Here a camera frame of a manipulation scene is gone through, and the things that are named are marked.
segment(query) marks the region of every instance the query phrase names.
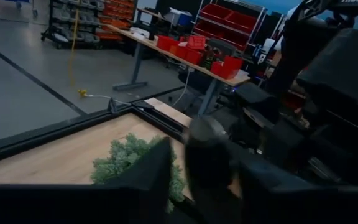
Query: gray concrete floor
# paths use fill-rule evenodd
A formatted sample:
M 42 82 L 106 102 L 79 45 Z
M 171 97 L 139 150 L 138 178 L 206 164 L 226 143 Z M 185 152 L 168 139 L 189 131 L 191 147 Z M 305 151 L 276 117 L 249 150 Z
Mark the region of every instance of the gray concrete floor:
M 73 61 L 75 86 L 70 86 L 70 50 L 57 50 L 50 41 L 40 40 L 40 33 L 47 28 L 40 25 L 47 23 L 47 5 L 47 0 L 36 0 L 39 18 L 35 21 L 30 4 L 23 4 L 18 11 L 14 2 L 0 0 L 0 19 L 3 19 L 0 20 L 0 53 L 86 113 L 104 110 L 107 100 L 80 98 L 78 89 L 131 101 L 183 86 L 175 70 L 166 69 L 158 60 L 144 60 L 139 80 L 148 81 L 149 85 L 132 91 L 113 92 L 113 84 L 130 80 L 133 57 L 118 50 L 80 49 L 75 50 Z M 0 139 L 75 116 L 78 115 L 69 107 L 0 59 Z
M 0 139 L 77 116 L 0 59 Z

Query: black metal frame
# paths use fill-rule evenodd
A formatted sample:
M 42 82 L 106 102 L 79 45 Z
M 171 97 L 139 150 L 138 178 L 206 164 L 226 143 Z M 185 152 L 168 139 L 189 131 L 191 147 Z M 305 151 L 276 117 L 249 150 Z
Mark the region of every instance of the black metal frame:
M 79 116 L 61 123 L 46 126 L 44 128 L 1 139 L 0 160 L 129 113 L 135 114 L 173 139 L 183 142 L 182 132 L 185 129 L 184 125 L 156 110 L 152 105 L 144 102 L 143 100 L 139 100 L 131 103 L 130 105 L 119 105 L 117 107 L 117 113 L 111 113 L 108 110 L 99 111 L 86 116 Z M 194 202 L 190 199 L 185 197 L 183 202 L 176 202 L 172 200 L 172 203 L 176 206 L 176 208 L 188 215 L 197 223 L 206 223 L 202 214 L 197 211 Z

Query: wooden table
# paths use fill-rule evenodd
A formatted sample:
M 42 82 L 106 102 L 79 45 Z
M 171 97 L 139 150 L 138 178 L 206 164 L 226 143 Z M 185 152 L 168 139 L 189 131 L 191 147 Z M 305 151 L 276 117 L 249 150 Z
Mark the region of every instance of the wooden table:
M 209 75 L 211 77 L 213 77 L 212 82 L 209 84 L 208 90 L 205 94 L 205 97 L 203 99 L 203 103 L 201 104 L 199 110 L 198 110 L 198 115 L 202 115 L 205 113 L 206 109 L 208 108 L 209 104 L 211 103 L 211 100 L 213 98 L 213 96 L 216 94 L 219 84 L 220 83 L 225 83 L 228 84 L 230 86 L 238 86 L 241 83 L 244 82 L 248 82 L 250 80 L 250 78 L 247 75 L 243 75 L 243 76 L 236 76 L 232 79 L 224 79 L 218 75 L 215 75 L 214 73 L 212 73 L 211 71 L 209 71 L 206 68 L 200 67 L 198 65 L 195 65 L 193 63 L 190 63 L 182 58 L 177 57 L 176 55 L 167 52 L 166 50 L 162 50 L 160 48 L 157 47 L 156 41 L 151 41 L 149 39 L 146 38 L 139 38 L 136 35 L 134 35 L 131 31 L 126 31 L 126 30 L 121 30 L 117 27 L 114 27 L 112 25 L 108 25 L 108 27 L 115 31 L 118 32 L 126 37 L 129 37 L 133 40 L 137 41 L 137 47 L 136 47 L 136 51 L 135 51 L 135 69 L 134 69 L 134 73 L 132 74 L 132 79 L 130 83 L 125 83 L 125 84 L 119 84 L 119 85 L 114 85 L 113 89 L 114 90 L 127 90 L 130 88 L 137 88 L 137 87 L 141 87 L 141 86 L 146 86 L 147 82 L 137 82 L 137 76 L 139 74 L 139 68 L 140 68 L 140 63 L 142 61 L 142 51 L 143 51 L 143 47 L 147 46 L 150 47 L 151 49 L 154 49 L 158 52 L 160 52 L 161 54 L 166 55 L 167 57 L 173 58 L 187 66 L 189 66 L 190 68 L 193 68 L 195 70 L 198 70 L 202 73 L 204 73 L 205 75 Z
M 188 116 L 155 98 L 146 102 L 184 126 L 191 121 Z M 166 136 L 136 115 L 127 114 L 1 160 L 0 184 L 91 184 L 92 162 L 107 157 L 110 142 L 114 139 L 123 141 L 128 133 L 146 141 L 156 135 Z M 172 144 L 177 155 L 175 163 L 184 167 L 183 144 L 174 139 Z M 239 192 L 238 185 L 232 185 L 230 189 L 235 194 Z M 192 199 L 187 187 L 183 194 Z

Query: office chair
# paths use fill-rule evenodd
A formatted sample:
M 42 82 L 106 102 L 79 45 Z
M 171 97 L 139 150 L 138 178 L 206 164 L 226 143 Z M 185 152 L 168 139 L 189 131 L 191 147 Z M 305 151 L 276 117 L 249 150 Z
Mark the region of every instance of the office chair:
M 222 57 L 224 56 L 233 56 L 237 50 L 237 48 L 223 40 L 211 38 L 207 41 L 207 44 L 211 47 L 216 47 L 222 52 Z M 187 79 L 187 71 L 181 70 L 179 71 L 178 78 L 183 83 L 186 83 Z M 199 71 L 191 72 L 189 74 L 189 79 L 187 82 L 187 90 L 189 90 L 193 98 L 188 102 L 185 108 L 182 110 L 182 113 L 186 114 L 188 108 L 193 106 L 193 103 L 201 96 L 206 94 L 206 91 L 209 87 L 209 84 L 212 82 L 213 77 L 204 75 Z

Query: wooden board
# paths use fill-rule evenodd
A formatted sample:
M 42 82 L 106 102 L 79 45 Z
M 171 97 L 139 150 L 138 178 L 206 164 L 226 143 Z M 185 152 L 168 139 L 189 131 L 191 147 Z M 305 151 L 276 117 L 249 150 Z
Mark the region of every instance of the wooden board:
M 148 102 L 182 124 L 190 122 L 189 117 L 156 99 Z M 146 141 L 156 135 L 166 136 L 136 115 L 127 114 L 1 160 L 0 184 L 90 184 L 92 162 L 107 157 L 110 142 L 124 141 L 128 133 Z M 172 143 L 178 157 L 175 163 L 184 167 L 183 144 L 176 140 Z M 187 188 L 183 194 L 191 198 Z
M 173 58 L 173 59 L 175 59 L 175 60 L 177 60 L 177 61 L 179 61 L 181 63 L 184 63 L 185 65 L 187 65 L 187 66 L 189 66 L 191 68 L 194 68 L 195 70 L 198 70 L 198 71 L 200 71 L 200 72 L 202 72 L 202 73 L 204 73 L 206 75 L 209 75 L 209 76 L 211 76 L 211 77 L 213 77 L 213 78 L 215 78 L 215 79 L 217 79 L 217 80 L 219 80 L 219 81 L 221 81 L 223 83 L 226 83 L 226 84 L 228 84 L 230 86 L 238 86 L 241 83 L 245 83 L 245 82 L 248 82 L 250 80 L 250 78 L 247 75 L 242 75 L 241 77 L 238 77 L 238 78 L 234 77 L 234 78 L 228 79 L 228 80 L 224 79 L 224 78 L 222 78 L 222 77 L 220 77 L 218 75 L 213 74 L 211 71 L 209 71 L 206 68 L 203 68 L 203 67 L 200 67 L 198 65 L 192 64 L 192 63 L 190 63 L 190 62 L 188 62 L 188 61 L 186 61 L 186 60 L 184 60 L 184 59 L 182 59 L 180 57 L 177 57 L 176 55 L 174 55 L 174 54 L 172 54 L 170 52 L 167 52 L 166 50 L 160 49 L 159 47 L 157 47 L 157 43 L 155 41 L 151 41 L 151 40 L 146 39 L 146 38 L 139 39 L 138 37 L 134 36 L 133 33 L 131 33 L 130 31 L 121 30 L 120 28 L 114 27 L 112 25 L 108 25 L 108 27 L 113 31 L 116 31 L 116 32 L 118 32 L 118 33 L 120 33 L 122 35 L 125 35 L 125 36 L 133 39 L 133 40 L 136 40 L 139 43 L 150 47 L 151 49 L 159 51 L 161 54 L 164 54 L 164 55 L 166 55 L 168 57 L 171 57 L 171 58 Z

